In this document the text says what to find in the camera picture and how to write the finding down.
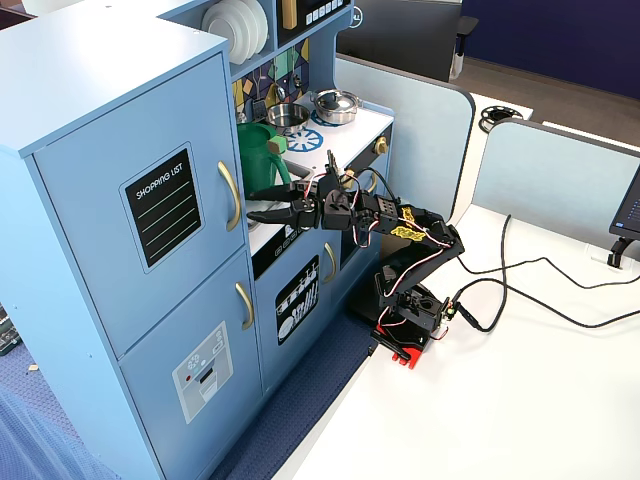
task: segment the cubicle partition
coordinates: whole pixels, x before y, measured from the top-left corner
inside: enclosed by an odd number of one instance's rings
[[[473,204],[610,249],[611,222],[640,165],[640,153],[526,120],[496,126]],[[625,255],[640,260],[632,245]]]
[[[338,88],[395,113],[389,173],[393,192],[449,219],[475,114],[471,95],[436,80],[338,57]]]

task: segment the cabinet handle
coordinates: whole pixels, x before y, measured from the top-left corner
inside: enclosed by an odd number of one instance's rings
[[[249,328],[251,328],[251,325],[253,325],[253,320],[255,318],[253,303],[251,303],[251,298],[249,298],[249,295],[247,295],[244,287],[239,283],[236,283],[236,292],[238,292],[238,294],[242,297],[242,300],[244,300],[244,303],[247,305],[247,310],[249,311],[249,320],[242,324],[242,329],[248,330]]]
[[[238,226],[238,222],[240,222],[240,213],[242,212],[242,203],[240,202],[240,192],[238,191],[238,186],[236,182],[233,181],[233,177],[231,176],[231,172],[226,167],[226,165],[222,162],[218,162],[218,171],[222,178],[229,185],[229,189],[231,190],[231,195],[233,195],[233,203],[235,203],[236,213],[233,215],[233,218],[229,220],[227,223],[227,232],[230,232],[234,228]]]
[[[378,186],[378,176],[375,173],[371,174],[371,187],[367,190],[368,193],[373,193],[376,191],[376,187]]]
[[[329,276],[322,281],[322,283],[329,283],[331,280],[333,280],[333,277],[336,276],[336,272],[338,271],[338,264],[336,263],[336,256],[333,253],[333,249],[331,248],[331,245],[329,245],[328,243],[325,243],[324,249],[327,251],[327,253],[329,254],[329,258],[331,259],[332,271],[331,271],[331,274],[329,274]]]
[[[293,30],[298,26],[298,0],[283,0],[282,28]]]

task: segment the robotic arm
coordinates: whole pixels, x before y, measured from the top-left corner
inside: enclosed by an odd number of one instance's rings
[[[394,352],[394,360],[413,368],[433,333],[444,328],[451,316],[449,299],[440,302],[420,282],[449,260],[464,253],[455,228],[442,216],[397,199],[349,192],[344,187],[335,158],[328,151],[326,172],[311,181],[296,181],[250,195],[252,200],[290,202],[288,208],[252,212],[261,223],[353,232],[360,248],[367,248],[373,232],[411,241],[384,260],[374,278],[377,297],[372,336]]]

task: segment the computer monitor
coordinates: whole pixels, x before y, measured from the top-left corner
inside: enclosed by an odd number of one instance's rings
[[[640,169],[611,223],[609,233],[630,240],[640,240]]]
[[[449,81],[461,2],[357,0],[339,53]]]

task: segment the green watering can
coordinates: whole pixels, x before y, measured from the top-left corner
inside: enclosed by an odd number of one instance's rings
[[[253,192],[273,187],[276,171],[283,184],[291,182],[289,170],[282,160],[282,154],[287,151],[287,139],[279,136],[275,129],[260,123],[241,123],[238,125],[238,143],[246,199]]]

